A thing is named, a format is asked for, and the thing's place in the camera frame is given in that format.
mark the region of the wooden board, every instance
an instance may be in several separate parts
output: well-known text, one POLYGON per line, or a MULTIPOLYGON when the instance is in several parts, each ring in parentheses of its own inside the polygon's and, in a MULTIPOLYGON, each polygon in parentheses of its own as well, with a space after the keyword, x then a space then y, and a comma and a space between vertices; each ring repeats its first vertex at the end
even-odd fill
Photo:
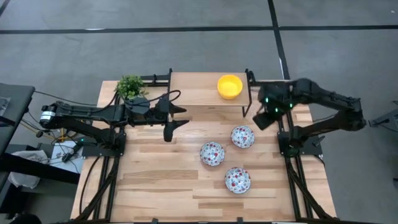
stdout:
MULTIPOLYGON (((106 105, 113 96, 116 82, 103 82, 98 106, 106 105)), ((167 91, 166 87, 147 88, 148 99, 167 91)), ((175 119, 191 121, 174 132, 172 142, 163 141, 162 126, 126 126, 127 146, 121 159, 116 186, 112 222, 292 221, 294 213, 284 158, 279 154, 276 138, 278 127, 261 131, 252 121, 260 106, 257 90, 252 90, 253 105, 246 118, 239 107, 186 106, 175 119), (256 141, 248 149, 240 149, 230 140, 237 125, 249 126, 256 141), (219 142, 226 149, 225 161, 217 167, 201 162, 199 150, 208 141, 219 142), (243 167, 251 175, 252 186, 245 194, 231 193, 224 184, 225 172, 243 167)), ((298 105, 292 112, 296 125, 311 124, 308 106, 298 105)), ((106 128, 103 123, 98 127, 106 128)), ((302 156, 307 185, 318 203, 335 215, 325 169, 313 156, 302 156)), ((81 189, 94 159, 83 165, 71 218, 78 215, 81 189)), ((94 196, 102 166, 100 159, 90 175, 83 197, 83 207, 94 196)), ((303 200, 297 189, 302 216, 303 200)), ((104 217, 106 198, 101 206, 104 217)))
POLYGON ((173 72, 170 90, 181 91, 181 96, 174 102, 179 106, 249 105, 248 79, 245 73, 173 72), (218 93, 217 83, 223 75, 236 75, 242 80, 242 92, 233 100, 223 99, 218 93))

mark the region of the bowl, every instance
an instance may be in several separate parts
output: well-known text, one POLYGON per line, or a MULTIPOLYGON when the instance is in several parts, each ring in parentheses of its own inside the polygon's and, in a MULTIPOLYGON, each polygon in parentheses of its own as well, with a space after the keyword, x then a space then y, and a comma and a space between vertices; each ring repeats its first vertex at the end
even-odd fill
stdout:
POLYGON ((224 158, 225 151, 217 142, 207 142, 200 149, 200 159, 209 166, 218 166, 224 158))
POLYGON ((243 84, 236 75, 223 75, 217 83, 218 93, 222 98, 232 100, 242 92, 243 84))
POLYGON ((253 145, 254 133, 247 126, 238 126, 232 130, 231 139, 235 146, 245 149, 253 145))
POLYGON ((233 193, 243 194, 250 188, 250 175, 241 167, 231 168, 225 174, 225 185, 228 190, 232 191, 233 193))

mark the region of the desk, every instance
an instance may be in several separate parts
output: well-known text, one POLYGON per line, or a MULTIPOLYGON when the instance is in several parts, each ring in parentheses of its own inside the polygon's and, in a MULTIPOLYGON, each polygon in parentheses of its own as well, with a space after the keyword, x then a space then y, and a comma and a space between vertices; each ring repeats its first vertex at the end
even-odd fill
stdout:
MULTIPOLYGON (((98 106, 108 104, 116 83, 103 82, 98 106)), ((147 98, 151 99, 167 88, 147 91, 147 98)), ((279 129, 273 124, 261 131, 254 124, 252 116, 260 107, 256 96, 257 90, 252 88, 253 106, 246 118, 242 118, 237 107, 184 106, 188 112, 176 114, 175 118, 191 121, 174 132, 172 142, 163 141, 161 126, 126 126, 127 145, 120 160, 111 221, 149 222, 158 218, 160 222, 233 222, 236 217, 245 221, 295 220, 285 162, 276 138, 279 129), (254 131, 256 141, 250 148, 239 149, 231 142, 231 130, 237 125, 247 125, 254 131), (208 167, 200 160, 199 150, 208 141, 216 141, 226 149, 225 161, 220 166, 208 167), (252 179, 251 189, 242 195, 231 193, 224 184, 226 171, 236 166, 248 170, 252 179)), ((296 125, 312 123, 308 106, 296 106, 292 116, 296 125)), ((95 126, 106 128, 104 123, 95 126)), ((83 165, 71 218, 78 216, 81 190, 94 159, 86 159, 83 165)), ((98 188, 101 160, 90 175, 83 206, 98 188)), ((309 191, 334 216, 323 164, 313 156, 302 156, 302 160, 309 191)), ((304 217, 302 195, 297 191, 304 217)), ((107 195, 102 200, 100 217, 104 216, 107 195)))

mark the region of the potted plant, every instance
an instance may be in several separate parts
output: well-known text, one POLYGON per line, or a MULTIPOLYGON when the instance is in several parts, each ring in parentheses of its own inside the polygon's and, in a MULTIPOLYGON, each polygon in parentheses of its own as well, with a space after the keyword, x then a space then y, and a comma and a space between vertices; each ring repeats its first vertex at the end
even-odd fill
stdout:
POLYGON ((133 101, 135 97, 147 94, 141 77, 135 75, 123 76, 118 82, 115 91, 119 93, 124 101, 133 101))

